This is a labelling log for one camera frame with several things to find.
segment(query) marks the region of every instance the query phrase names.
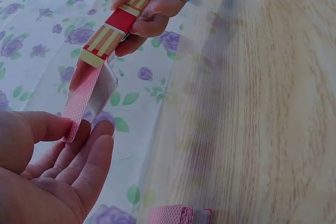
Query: tablecloth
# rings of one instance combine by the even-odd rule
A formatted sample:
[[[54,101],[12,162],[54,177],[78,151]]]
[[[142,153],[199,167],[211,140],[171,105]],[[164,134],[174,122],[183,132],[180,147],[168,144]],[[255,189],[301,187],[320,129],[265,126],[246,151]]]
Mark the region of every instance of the tablecloth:
[[[166,94],[171,68],[195,47],[180,34],[185,11],[211,1],[188,0],[161,36],[112,61],[119,85],[93,126],[100,120],[115,124],[113,160],[88,223],[102,223],[105,216],[120,220],[111,223],[134,222],[162,101],[176,100]],[[110,14],[109,0],[0,0],[0,110],[61,115],[80,48]],[[179,43],[183,54],[177,53]],[[32,161],[49,146],[38,144]]]

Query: deck of cards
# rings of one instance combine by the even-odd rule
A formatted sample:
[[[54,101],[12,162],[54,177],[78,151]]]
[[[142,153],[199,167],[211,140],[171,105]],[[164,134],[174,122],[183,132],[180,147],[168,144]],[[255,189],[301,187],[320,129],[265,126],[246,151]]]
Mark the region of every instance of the deck of cards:
[[[151,209],[149,224],[210,224],[212,211],[182,205]]]

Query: wooden table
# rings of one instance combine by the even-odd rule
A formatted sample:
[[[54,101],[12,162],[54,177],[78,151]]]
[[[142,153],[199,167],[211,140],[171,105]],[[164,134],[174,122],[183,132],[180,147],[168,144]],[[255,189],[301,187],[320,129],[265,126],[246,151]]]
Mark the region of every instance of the wooden table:
[[[336,223],[336,0],[233,1],[188,9],[141,218]]]

